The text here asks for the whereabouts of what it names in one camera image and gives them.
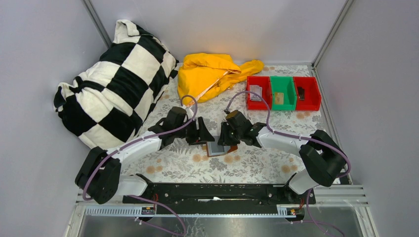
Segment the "brown leather card holder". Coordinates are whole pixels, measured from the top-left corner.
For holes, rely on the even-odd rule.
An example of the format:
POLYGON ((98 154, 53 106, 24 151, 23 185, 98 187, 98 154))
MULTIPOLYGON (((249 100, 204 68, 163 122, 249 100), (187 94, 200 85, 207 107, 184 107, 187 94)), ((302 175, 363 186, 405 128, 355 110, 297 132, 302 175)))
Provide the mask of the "brown leather card holder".
POLYGON ((217 157, 232 153, 238 149, 238 146, 219 146, 216 142, 207 142, 207 156, 217 157))

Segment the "gold card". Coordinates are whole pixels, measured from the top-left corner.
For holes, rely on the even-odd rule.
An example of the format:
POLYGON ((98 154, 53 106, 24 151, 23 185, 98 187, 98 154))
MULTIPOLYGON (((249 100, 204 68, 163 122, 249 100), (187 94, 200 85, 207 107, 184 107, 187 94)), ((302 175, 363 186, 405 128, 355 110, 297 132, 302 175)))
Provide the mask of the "gold card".
POLYGON ((282 92, 275 92, 275 95, 274 95, 274 104, 275 105, 283 105, 284 104, 284 93, 282 93, 282 92))

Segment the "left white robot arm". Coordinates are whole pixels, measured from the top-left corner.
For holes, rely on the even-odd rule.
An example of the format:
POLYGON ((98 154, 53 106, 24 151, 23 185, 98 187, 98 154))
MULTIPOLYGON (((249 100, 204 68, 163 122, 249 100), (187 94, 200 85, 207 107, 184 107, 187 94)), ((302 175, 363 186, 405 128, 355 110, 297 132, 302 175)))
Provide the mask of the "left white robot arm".
POLYGON ((91 149, 75 178, 84 200, 98 204, 113 196, 141 196, 147 181, 139 175, 122 175, 121 171, 144 156, 160 151, 175 139, 185 139, 189 145, 215 141, 202 117, 185 107, 172 107, 167 116, 140 135, 139 138, 114 148, 91 149))

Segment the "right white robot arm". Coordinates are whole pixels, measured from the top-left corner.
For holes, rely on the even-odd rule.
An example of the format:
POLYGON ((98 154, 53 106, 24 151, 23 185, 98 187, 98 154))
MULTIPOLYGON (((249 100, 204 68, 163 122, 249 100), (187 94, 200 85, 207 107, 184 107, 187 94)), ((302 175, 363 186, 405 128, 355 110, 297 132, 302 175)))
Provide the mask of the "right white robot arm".
POLYGON ((241 142, 300 157, 304 169, 293 175, 285 185, 298 195, 317 186, 331 186, 348 164, 345 153, 323 130, 316 130, 308 137, 289 134, 274 130, 268 123, 252 123, 243 113, 234 110, 221 124, 218 145, 235 146, 241 142))

